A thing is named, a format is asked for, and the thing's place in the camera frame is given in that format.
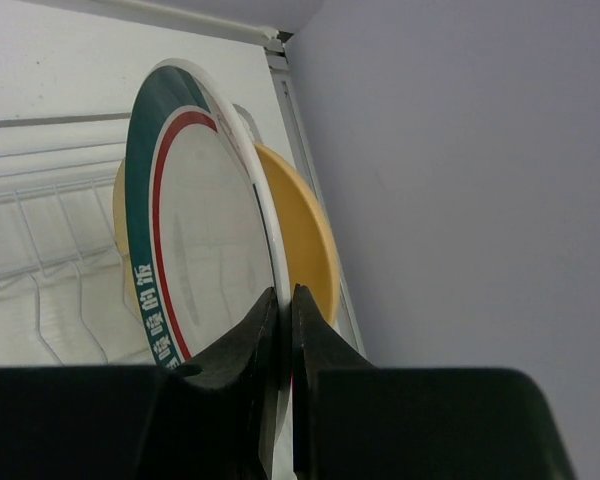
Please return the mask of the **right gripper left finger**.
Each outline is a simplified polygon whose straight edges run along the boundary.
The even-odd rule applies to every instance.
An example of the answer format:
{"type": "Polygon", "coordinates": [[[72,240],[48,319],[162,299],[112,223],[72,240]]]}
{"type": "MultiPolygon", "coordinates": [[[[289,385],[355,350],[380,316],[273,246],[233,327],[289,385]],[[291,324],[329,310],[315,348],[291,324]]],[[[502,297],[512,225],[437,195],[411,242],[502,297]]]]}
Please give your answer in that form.
{"type": "Polygon", "coordinates": [[[0,368],[0,479],[267,479],[279,309],[245,317],[175,368],[0,368]]]}

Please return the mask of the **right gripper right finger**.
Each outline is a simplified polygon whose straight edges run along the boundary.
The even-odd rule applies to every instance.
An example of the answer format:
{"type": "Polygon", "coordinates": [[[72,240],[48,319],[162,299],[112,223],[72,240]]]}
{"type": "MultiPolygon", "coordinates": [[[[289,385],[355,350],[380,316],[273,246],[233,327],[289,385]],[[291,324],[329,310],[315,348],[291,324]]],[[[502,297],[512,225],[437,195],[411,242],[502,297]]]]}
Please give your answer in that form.
{"type": "Polygon", "coordinates": [[[571,479],[538,385],[506,368],[380,368],[291,303],[293,468],[301,479],[571,479]]]}

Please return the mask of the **plain yellow round plate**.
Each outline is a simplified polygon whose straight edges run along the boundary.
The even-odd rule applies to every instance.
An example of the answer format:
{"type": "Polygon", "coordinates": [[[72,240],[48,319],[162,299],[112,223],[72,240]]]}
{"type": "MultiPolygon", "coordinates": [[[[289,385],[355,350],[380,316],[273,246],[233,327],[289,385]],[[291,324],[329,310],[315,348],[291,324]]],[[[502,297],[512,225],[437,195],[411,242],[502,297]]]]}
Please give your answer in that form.
{"type": "MultiPolygon", "coordinates": [[[[340,274],[333,235],[313,192],[279,155],[259,145],[275,202],[289,284],[307,286],[335,325],[340,274]]],[[[226,147],[177,141],[162,179],[162,243],[175,316],[185,339],[210,343],[273,283],[264,228],[245,167],[226,147]]]]}

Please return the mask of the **white plate green red rim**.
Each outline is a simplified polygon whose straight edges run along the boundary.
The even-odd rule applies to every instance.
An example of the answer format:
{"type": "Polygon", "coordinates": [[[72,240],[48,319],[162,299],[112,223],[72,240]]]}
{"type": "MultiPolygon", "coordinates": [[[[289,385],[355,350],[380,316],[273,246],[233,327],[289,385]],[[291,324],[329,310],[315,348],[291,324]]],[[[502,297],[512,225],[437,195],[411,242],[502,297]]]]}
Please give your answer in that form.
{"type": "Polygon", "coordinates": [[[263,167],[199,66],[157,64],[126,141],[126,229],[154,366],[140,473],[268,479],[291,383],[291,288],[263,167]]]}

